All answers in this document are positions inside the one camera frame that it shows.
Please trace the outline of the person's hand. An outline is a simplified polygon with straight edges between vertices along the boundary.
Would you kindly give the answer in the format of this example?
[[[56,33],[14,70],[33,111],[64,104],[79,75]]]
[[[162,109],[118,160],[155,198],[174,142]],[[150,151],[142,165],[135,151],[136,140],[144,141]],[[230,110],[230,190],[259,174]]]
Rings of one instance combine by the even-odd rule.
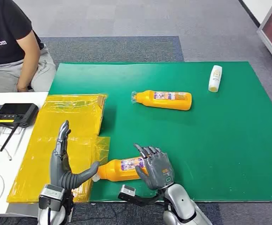
[[[17,90],[17,92],[29,92],[30,89],[29,84],[26,84],[23,82],[17,82],[17,83]]]

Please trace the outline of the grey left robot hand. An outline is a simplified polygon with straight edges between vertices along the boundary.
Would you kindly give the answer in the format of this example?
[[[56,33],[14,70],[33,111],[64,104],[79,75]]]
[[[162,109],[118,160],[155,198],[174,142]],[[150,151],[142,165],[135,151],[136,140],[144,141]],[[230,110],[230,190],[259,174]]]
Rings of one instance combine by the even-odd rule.
[[[100,166],[100,162],[95,161],[87,170],[78,174],[73,173],[67,154],[67,140],[70,132],[69,121],[64,121],[59,129],[56,145],[50,160],[51,184],[65,190],[79,188],[95,175]]]

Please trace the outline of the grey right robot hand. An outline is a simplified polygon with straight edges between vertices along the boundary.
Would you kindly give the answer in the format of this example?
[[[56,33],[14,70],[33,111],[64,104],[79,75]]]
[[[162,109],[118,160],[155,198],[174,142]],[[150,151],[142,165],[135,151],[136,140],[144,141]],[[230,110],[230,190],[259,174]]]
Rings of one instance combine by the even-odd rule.
[[[135,166],[135,171],[149,189],[163,189],[175,183],[175,171],[166,153],[153,146],[142,147],[137,143],[134,146],[143,158],[147,173],[138,165]]]

